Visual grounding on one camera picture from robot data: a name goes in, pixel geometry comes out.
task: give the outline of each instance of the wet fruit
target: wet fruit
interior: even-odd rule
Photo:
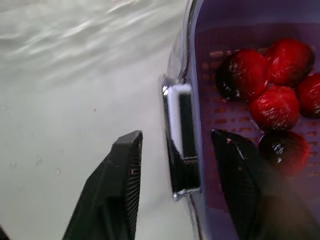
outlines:
[[[216,87],[228,101],[252,100],[265,90],[268,81],[267,60],[253,49],[227,58],[215,75]]]
[[[266,131],[292,129],[300,116],[295,91],[288,86],[273,85],[250,103],[257,125]]]
[[[306,139],[296,133],[269,132],[260,140],[259,153],[282,174],[294,176],[305,168],[310,147]]]
[[[309,45],[290,38],[276,41],[265,53],[270,81],[295,87],[312,70],[315,55]]]
[[[300,112],[307,118],[320,118],[320,73],[308,76],[296,88]]]

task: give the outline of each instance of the black plastic piece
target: black plastic piece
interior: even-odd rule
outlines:
[[[2,230],[1,226],[0,226],[0,240],[9,240],[8,236]]]
[[[85,183],[63,240],[134,240],[142,132],[120,137]]]
[[[320,240],[320,226],[248,139],[213,130],[220,182],[240,240]]]

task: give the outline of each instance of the black object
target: black object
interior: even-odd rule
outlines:
[[[213,130],[220,181],[240,240],[320,240],[320,226],[248,139]]]
[[[86,181],[63,240],[134,240],[142,132],[120,137]]]
[[[163,104],[171,187],[174,199],[178,200],[184,193],[200,189],[199,164],[192,119],[192,96],[190,93],[179,95],[182,152],[178,151],[171,138],[167,95],[163,95]]]
[[[1,226],[0,226],[0,240],[9,240],[8,236],[2,230]]]

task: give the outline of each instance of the water droplet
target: water droplet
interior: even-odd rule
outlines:
[[[16,166],[17,166],[17,163],[14,161],[10,164],[11,169],[15,169]]]
[[[57,175],[57,176],[61,175],[61,170],[60,170],[60,168],[56,168],[56,169],[55,169],[55,175]]]

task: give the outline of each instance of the purple container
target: purple container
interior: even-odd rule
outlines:
[[[169,146],[180,142],[181,147],[177,147],[177,151],[184,160],[184,167],[188,168],[190,163],[183,156],[183,136],[179,136],[183,131],[175,130],[184,125],[183,118],[175,113],[179,111],[178,105],[176,108],[170,106],[174,102],[170,100],[172,90],[179,92],[177,89],[184,89],[191,98],[188,111],[192,114],[196,152],[193,163],[198,168],[200,181],[198,185],[197,182],[177,183],[179,177],[176,172],[180,165],[172,157],[169,147],[172,190],[177,200],[188,196],[195,231],[202,232],[211,240],[239,238],[221,191],[210,130],[225,129],[255,143],[262,136],[252,121],[247,103],[222,101],[214,84],[215,71],[224,58],[240,49],[256,48],[263,53],[278,39],[295,38],[313,48],[316,55],[313,71],[319,72],[319,8],[320,2],[316,0],[291,0],[289,3],[281,0],[188,2],[183,28],[170,55],[168,74],[162,77],[166,135]],[[311,155],[304,171],[287,181],[320,223],[320,121],[300,117],[293,131],[307,139]],[[195,171],[183,174],[189,179]]]

